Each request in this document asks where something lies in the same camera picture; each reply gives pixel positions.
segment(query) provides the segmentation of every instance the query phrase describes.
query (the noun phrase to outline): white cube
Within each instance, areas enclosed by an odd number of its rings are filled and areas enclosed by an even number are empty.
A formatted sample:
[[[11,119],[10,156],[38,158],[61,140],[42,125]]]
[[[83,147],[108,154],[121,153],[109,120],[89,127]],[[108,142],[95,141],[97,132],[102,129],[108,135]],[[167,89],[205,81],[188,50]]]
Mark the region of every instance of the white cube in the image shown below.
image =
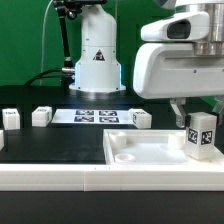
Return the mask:
[[[138,129],[151,128],[152,115],[142,109],[130,109],[129,117]]]
[[[17,109],[3,109],[2,116],[5,130],[20,129],[20,115]]]
[[[0,130],[0,151],[4,147],[4,133],[3,130]]]
[[[34,127],[46,127],[52,119],[51,107],[38,107],[32,113],[32,126]]]
[[[198,160],[213,157],[217,117],[204,112],[192,113],[190,116],[185,153]]]

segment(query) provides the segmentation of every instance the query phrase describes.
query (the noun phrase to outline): white tray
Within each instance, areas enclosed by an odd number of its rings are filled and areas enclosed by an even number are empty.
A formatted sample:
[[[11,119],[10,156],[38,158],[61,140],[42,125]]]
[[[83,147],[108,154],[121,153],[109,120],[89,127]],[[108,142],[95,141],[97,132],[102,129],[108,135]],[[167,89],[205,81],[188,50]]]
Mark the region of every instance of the white tray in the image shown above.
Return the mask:
[[[113,145],[111,134],[115,132],[125,133],[126,146],[117,148]],[[169,135],[175,135],[185,131],[180,130],[104,130],[104,153],[108,165],[191,165],[191,164],[220,164],[224,162],[224,155],[214,149],[211,159],[197,161],[185,155],[182,149],[168,147]],[[125,159],[116,161],[119,155],[129,155],[130,161]]]

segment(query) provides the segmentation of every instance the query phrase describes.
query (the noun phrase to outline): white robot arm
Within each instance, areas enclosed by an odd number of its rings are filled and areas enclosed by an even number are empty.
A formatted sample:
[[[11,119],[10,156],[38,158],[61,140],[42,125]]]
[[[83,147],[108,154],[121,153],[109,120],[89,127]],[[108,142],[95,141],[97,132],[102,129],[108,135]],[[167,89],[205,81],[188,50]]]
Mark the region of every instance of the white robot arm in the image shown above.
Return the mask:
[[[224,111],[224,0],[155,0],[176,13],[141,30],[133,87],[146,99],[170,98],[177,125],[185,126],[186,97],[217,96]]]

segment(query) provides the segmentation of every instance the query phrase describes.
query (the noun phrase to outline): black tabletop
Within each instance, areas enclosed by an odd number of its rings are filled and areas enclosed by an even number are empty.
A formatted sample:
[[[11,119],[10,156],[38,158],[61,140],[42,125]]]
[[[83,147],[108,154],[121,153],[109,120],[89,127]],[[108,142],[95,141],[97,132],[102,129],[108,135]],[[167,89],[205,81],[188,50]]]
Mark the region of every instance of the black tabletop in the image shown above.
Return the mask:
[[[103,125],[31,126],[38,106],[56,109],[142,108],[153,116],[152,128],[177,129],[168,100],[143,100],[128,95],[90,101],[66,95],[60,87],[0,87],[0,109],[17,108],[21,129],[5,131],[0,163],[104,164],[103,130],[135,128]],[[188,100],[186,112],[210,112],[200,99]],[[223,149],[224,126],[217,127],[216,145]],[[224,192],[0,192],[0,223],[97,224],[223,224]]]

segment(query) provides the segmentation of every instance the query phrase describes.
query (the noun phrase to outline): green background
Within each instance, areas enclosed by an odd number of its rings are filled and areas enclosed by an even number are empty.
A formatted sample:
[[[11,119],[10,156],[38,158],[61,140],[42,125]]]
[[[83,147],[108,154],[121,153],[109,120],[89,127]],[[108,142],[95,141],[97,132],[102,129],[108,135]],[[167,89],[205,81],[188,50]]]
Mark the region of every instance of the green background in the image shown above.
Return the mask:
[[[24,84],[40,73],[41,37],[44,13],[49,0],[11,0],[1,3],[0,14],[0,85]],[[103,7],[115,16],[116,1]],[[132,89],[136,52],[143,44],[143,25],[170,16],[172,11],[159,8],[153,0],[118,0],[117,59],[122,65],[122,83]],[[80,58],[81,18],[67,20],[73,62]],[[63,50],[57,13],[49,11],[46,29],[44,70],[63,66]],[[42,85],[59,85],[59,80],[44,80]],[[213,103],[213,98],[206,98]]]

